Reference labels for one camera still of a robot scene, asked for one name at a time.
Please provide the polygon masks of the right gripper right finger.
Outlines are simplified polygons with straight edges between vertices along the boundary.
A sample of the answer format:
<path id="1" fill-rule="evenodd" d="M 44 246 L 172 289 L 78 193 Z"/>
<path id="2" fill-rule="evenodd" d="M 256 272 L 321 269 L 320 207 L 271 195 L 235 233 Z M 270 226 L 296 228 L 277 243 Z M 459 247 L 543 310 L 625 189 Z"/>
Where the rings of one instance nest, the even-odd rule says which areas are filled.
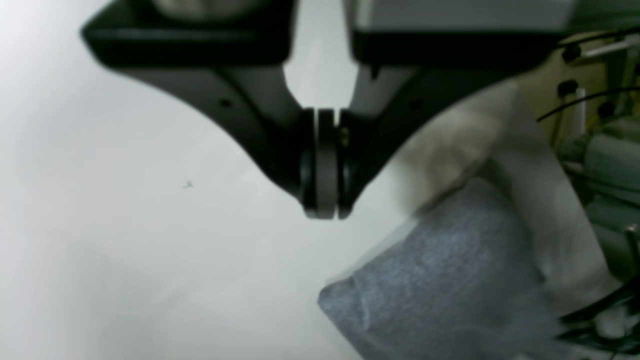
<path id="1" fill-rule="evenodd" d="M 358 74 L 339 115 L 338 216 L 351 214 L 425 123 L 541 64 L 575 8 L 573 0 L 343 1 Z"/>

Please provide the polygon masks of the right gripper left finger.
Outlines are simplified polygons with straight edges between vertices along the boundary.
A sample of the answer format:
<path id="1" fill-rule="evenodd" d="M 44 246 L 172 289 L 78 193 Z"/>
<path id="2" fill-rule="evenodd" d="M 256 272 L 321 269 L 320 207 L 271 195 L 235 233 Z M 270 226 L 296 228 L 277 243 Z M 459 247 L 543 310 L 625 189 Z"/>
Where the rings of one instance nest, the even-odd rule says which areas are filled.
<path id="1" fill-rule="evenodd" d="M 286 82 L 295 0 L 221 22 L 185 22 L 150 0 L 112 0 L 81 36 L 106 69 L 163 91 L 216 123 L 263 174 L 318 218 L 314 110 Z"/>

